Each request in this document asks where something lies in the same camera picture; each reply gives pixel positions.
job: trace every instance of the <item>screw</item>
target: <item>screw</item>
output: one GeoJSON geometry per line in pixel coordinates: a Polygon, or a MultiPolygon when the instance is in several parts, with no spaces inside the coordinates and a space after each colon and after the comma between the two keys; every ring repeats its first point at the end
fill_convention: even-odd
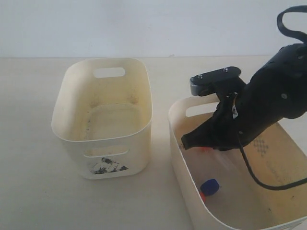
{"type": "Polygon", "coordinates": [[[288,98],[288,95],[285,94],[285,93],[282,93],[282,98],[287,99],[287,98],[288,98]]]}

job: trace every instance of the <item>white table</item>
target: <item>white table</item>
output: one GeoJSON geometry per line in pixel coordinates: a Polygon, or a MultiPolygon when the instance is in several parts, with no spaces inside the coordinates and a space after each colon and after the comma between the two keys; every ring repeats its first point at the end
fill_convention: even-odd
{"type": "MultiPolygon", "coordinates": [[[[0,59],[0,230],[191,230],[170,163],[168,109],[190,96],[191,76],[234,65],[248,81],[269,58],[141,58],[153,93],[151,162],[97,181],[75,174],[50,128],[64,72],[81,59],[0,59]]],[[[306,118],[282,124],[307,152],[306,118]]]]}

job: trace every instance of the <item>bin handle hole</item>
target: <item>bin handle hole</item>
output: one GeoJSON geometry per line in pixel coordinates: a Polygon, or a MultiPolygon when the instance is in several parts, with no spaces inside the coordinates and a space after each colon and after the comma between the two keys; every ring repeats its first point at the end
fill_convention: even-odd
{"type": "Polygon", "coordinates": [[[105,156],[122,155],[128,152],[129,152],[129,149],[127,146],[116,145],[116,146],[90,149],[84,153],[84,156],[85,157],[105,157],[105,156]]]}
{"type": "Polygon", "coordinates": [[[217,105],[218,102],[192,106],[186,110],[186,116],[192,117],[202,114],[213,113],[216,110],[217,105]]]}
{"type": "Polygon", "coordinates": [[[115,68],[99,68],[93,71],[96,78],[113,78],[113,77],[123,77],[126,72],[122,67],[115,68]]]}

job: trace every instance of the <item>cream plastic basket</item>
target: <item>cream plastic basket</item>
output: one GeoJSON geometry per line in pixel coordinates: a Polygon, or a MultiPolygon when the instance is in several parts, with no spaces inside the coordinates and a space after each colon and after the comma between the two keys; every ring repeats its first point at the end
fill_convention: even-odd
{"type": "Polygon", "coordinates": [[[88,179],[140,172],[150,159],[152,96],[146,67],[98,58],[68,68],[51,127],[88,179]]]}
{"type": "MultiPolygon", "coordinates": [[[[266,190],[252,180],[239,150],[219,152],[182,148],[182,135],[207,120],[214,109],[195,116],[187,116],[186,111],[204,104],[215,103],[216,107],[218,102],[216,94],[190,97],[177,101],[169,110],[172,164],[194,228],[290,230],[296,227],[307,218],[306,184],[284,191],[266,190]],[[209,179],[216,179],[220,190],[207,197],[204,203],[199,187],[209,179]]],[[[292,169],[300,174],[298,177],[306,175],[306,155],[279,124],[268,128],[257,139],[246,146],[246,152],[250,162],[257,166],[255,170],[261,179],[273,183],[276,175],[286,178],[287,174],[279,167],[284,161],[297,165],[292,169]],[[259,148],[257,141],[268,147],[259,148]],[[279,158],[271,159],[275,152],[279,158]]]]}

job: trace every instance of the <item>white plastic bin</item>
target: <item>white plastic bin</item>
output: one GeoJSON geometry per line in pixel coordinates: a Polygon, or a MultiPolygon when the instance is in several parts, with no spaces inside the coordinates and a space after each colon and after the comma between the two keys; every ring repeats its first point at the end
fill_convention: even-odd
{"type": "Polygon", "coordinates": [[[133,58],[78,62],[65,73],[51,127],[88,179],[140,172],[150,159],[152,97],[133,58]]]}
{"type": "MultiPolygon", "coordinates": [[[[302,223],[307,218],[306,184],[283,191],[267,190],[253,181],[238,149],[219,152],[182,148],[182,135],[206,121],[217,102],[219,100],[215,94],[190,97],[177,101],[169,110],[172,164],[194,228],[289,230],[302,223]],[[195,116],[186,115],[191,107],[212,103],[215,105],[210,111],[195,116]],[[204,203],[199,189],[209,179],[216,179],[220,190],[207,197],[204,203]]],[[[291,170],[298,179],[307,175],[306,155],[279,124],[268,128],[245,150],[254,172],[268,184],[273,184],[277,179],[284,182],[291,180],[286,178],[287,170],[291,170]],[[264,145],[260,148],[257,141],[264,145]]]]}

